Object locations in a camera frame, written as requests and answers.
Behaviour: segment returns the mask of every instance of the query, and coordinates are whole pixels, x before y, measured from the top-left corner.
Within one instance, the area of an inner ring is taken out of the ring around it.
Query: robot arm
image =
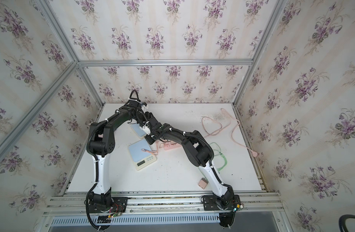
[[[90,134],[86,150],[93,156],[95,183],[86,195],[87,217],[93,227],[98,226],[92,223],[89,217],[89,205],[95,205],[101,212],[107,212],[112,206],[111,188],[109,182],[109,159],[114,150],[114,131],[124,122],[134,119],[139,126],[147,133],[145,139],[152,145],[155,141],[165,139],[179,143],[189,161],[198,167],[207,177],[216,204],[221,210],[226,210],[235,199],[233,188],[225,184],[220,177],[214,163],[214,153],[209,144],[198,131],[185,132],[173,128],[169,124],[161,124],[152,113],[146,112],[147,104],[142,103],[136,92],[137,98],[132,98],[133,90],[129,101],[116,110],[115,114],[100,123],[90,125]]]

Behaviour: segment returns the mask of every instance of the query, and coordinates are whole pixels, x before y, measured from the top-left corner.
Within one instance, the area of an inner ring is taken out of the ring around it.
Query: white table surface
[[[115,110],[123,104],[108,103],[100,115],[100,120],[110,117]],[[233,117],[234,111],[231,104],[148,104],[149,112],[152,112],[160,123],[168,123],[174,128],[192,132],[198,130],[203,136],[201,118],[208,116],[224,125],[229,121],[224,117],[220,109],[226,109]],[[207,131],[216,130],[219,125],[211,120],[205,120]],[[220,171],[220,175],[226,184],[230,184],[235,191],[259,191],[261,190],[254,167],[247,150],[235,144],[231,138],[231,130],[235,126],[232,119],[230,126],[216,136],[206,138],[208,143],[216,142],[227,159],[227,165]],[[198,186],[203,177],[197,167],[190,163],[182,147],[164,151],[160,149],[157,161],[137,171],[132,163],[128,146],[139,141],[140,138],[127,123],[122,124],[115,131],[115,149],[108,154],[110,158],[110,183],[112,192],[160,192],[160,191],[202,191]],[[240,129],[234,132],[234,138],[239,143],[245,144]],[[220,156],[213,159],[217,168],[224,164]],[[93,185],[94,165],[92,156],[86,151],[78,165],[67,192],[87,192]],[[205,190],[212,190],[210,184]]]

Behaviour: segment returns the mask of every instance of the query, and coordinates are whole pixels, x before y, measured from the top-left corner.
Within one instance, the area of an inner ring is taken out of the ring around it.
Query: pink power strip
[[[181,145],[178,144],[178,143],[171,144],[171,142],[166,142],[166,143],[164,144],[164,147],[163,147],[163,148],[164,148],[165,151],[167,151],[167,150],[174,149],[174,148],[176,148],[176,147],[181,147]]]

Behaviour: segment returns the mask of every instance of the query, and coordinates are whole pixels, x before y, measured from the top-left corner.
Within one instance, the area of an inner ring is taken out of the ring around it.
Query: metal vent grille
[[[92,216],[97,225],[156,225],[180,223],[218,223],[218,213],[179,213],[155,215],[122,215],[112,218],[111,223],[96,223],[98,216]],[[55,216],[51,226],[87,226],[86,216]]]

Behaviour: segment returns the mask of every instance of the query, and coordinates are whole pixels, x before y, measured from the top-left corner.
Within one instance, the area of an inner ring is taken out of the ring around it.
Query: floral wallpaper
[[[70,76],[0,163],[0,221],[16,222],[0,231],[34,231],[46,201],[63,194],[97,113],[85,85]]]
[[[355,215],[355,0],[288,1],[238,110],[293,230],[338,231]]]
[[[150,103],[232,102],[247,66],[88,67],[106,103],[126,103],[136,90]]]
[[[0,142],[69,63],[34,0],[0,0]]]
[[[82,60],[242,59],[254,55],[276,0],[49,2]],[[299,4],[289,8],[287,21]]]

